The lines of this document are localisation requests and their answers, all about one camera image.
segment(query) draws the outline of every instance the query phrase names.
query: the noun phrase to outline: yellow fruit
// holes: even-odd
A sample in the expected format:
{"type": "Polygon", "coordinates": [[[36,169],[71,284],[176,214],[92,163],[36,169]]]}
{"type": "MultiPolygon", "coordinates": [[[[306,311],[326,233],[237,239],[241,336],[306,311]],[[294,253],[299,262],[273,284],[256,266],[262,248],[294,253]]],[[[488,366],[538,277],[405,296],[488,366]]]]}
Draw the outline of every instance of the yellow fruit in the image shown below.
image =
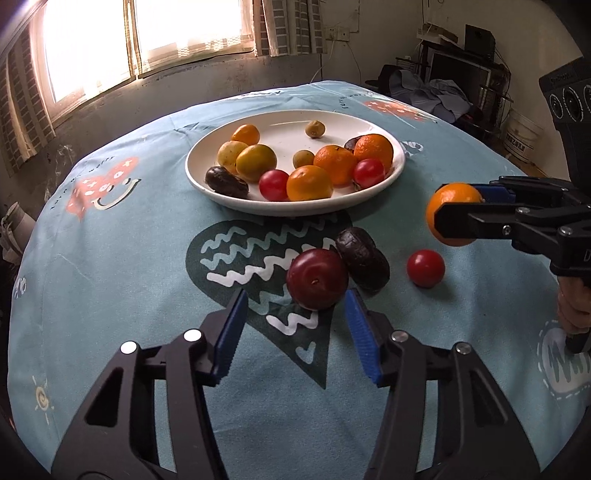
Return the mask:
{"type": "Polygon", "coordinates": [[[236,159],[247,147],[248,145],[244,142],[229,141],[224,143],[217,151],[217,164],[236,175],[236,159]]]}
{"type": "Polygon", "coordinates": [[[300,168],[314,163],[314,154],[310,150],[300,150],[294,154],[294,168],[300,168]]]}
{"type": "Polygon", "coordinates": [[[320,138],[324,135],[324,132],[326,132],[326,127],[318,120],[312,120],[306,125],[306,135],[310,138],[320,138]]]}
{"type": "Polygon", "coordinates": [[[244,142],[246,145],[256,145],[261,139],[258,129],[251,124],[241,125],[232,135],[232,140],[244,142]]]}
{"type": "Polygon", "coordinates": [[[244,180],[258,182],[266,171],[277,168],[277,156],[266,145],[245,148],[236,159],[236,171],[244,180]]]}

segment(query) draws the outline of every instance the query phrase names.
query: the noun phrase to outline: human hand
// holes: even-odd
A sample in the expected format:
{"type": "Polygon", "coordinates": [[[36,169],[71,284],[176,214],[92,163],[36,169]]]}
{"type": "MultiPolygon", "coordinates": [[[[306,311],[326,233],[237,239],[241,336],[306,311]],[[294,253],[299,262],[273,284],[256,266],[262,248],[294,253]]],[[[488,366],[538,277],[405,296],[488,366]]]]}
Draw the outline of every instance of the human hand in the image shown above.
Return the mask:
{"type": "Polygon", "coordinates": [[[558,278],[558,321],[566,333],[586,333],[591,327],[591,288],[583,280],[558,278]]]}

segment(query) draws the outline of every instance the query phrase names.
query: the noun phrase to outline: tangerine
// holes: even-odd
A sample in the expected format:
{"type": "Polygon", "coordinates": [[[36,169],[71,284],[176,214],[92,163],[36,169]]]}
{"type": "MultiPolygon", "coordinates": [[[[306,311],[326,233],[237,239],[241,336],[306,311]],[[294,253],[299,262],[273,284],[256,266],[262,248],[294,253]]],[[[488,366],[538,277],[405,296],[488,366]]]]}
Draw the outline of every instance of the tangerine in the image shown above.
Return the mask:
{"type": "Polygon", "coordinates": [[[439,207],[444,203],[478,203],[483,202],[480,192],[476,190],[472,185],[467,183],[450,183],[444,185],[438,191],[436,191],[429,204],[427,205],[427,211],[425,213],[425,219],[427,220],[427,226],[431,233],[437,240],[442,244],[449,245],[450,247],[464,247],[465,245],[471,244],[474,239],[466,238],[443,238],[441,234],[435,230],[435,213],[439,210],[439,207]]]}
{"type": "Polygon", "coordinates": [[[357,161],[367,158],[377,158],[384,164],[386,173],[390,171],[394,161],[394,148],[385,136],[380,134],[369,134],[362,136],[355,144],[353,154],[357,161]]]}
{"type": "Polygon", "coordinates": [[[314,165],[326,170],[332,184],[337,186],[347,185],[353,180],[357,162],[349,150],[338,145],[322,147],[314,156],[314,165]]]}
{"type": "Polygon", "coordinates": [[[252,145],[256,145],[259,143],[261,139],[261,134],[258,131],[258,128],[251,124],[241,125],[232,135],[230,140],[235,140],[237,142],[243,142],[249,147],[252,145]]]}
{"type": "Polygon", "coordinates": [[[287,197],[292,202],[332,197],[333,185],[328,172],[315,165],[295,169],[287,179],[287,197]]]}

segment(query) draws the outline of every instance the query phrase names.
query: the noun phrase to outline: cherry tomato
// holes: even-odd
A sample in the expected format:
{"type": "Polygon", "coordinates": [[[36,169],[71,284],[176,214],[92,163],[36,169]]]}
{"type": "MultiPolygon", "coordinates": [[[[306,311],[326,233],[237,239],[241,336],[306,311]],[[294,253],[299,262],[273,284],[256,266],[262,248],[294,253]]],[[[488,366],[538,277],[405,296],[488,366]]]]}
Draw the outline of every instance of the cherry tomato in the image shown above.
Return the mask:
{"type": "Polygon", "coordinates": [[[261,195],[270,202],[287,200],[287,179],[290,176],[283,170],[266,171],[259,180],[261,195]]]}
{"type": "Polygon", "coordinates": [[[433,288],[445,275],[445,262],[433,250],[419,250],[407,262],[407,273],[413,283],[422,288],[433,288]]]}
{"type": "Polygon", "coordinates": [[[377,158],[362,160],[353,170],[353,181],[363,189],[377,185],[384,178],[386,178],[384,164],[377,158]]]}

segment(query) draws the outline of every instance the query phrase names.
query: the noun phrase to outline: window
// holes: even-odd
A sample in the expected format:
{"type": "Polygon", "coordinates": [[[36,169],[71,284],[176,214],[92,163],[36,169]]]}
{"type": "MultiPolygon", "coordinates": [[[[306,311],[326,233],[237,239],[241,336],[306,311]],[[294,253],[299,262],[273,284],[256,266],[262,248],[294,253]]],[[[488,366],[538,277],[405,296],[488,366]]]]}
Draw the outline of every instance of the window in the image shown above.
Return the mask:
{"type": "Polygon", "coordinates": [[[48,0],[31,24],[31,43],[54,121],[137,77],[252,51],[252,1],[48,0]]]}
{"type": "Polygon", "coordinates": [[[141,73],[253,49],[248,0],[135,0],[141,73]]]}

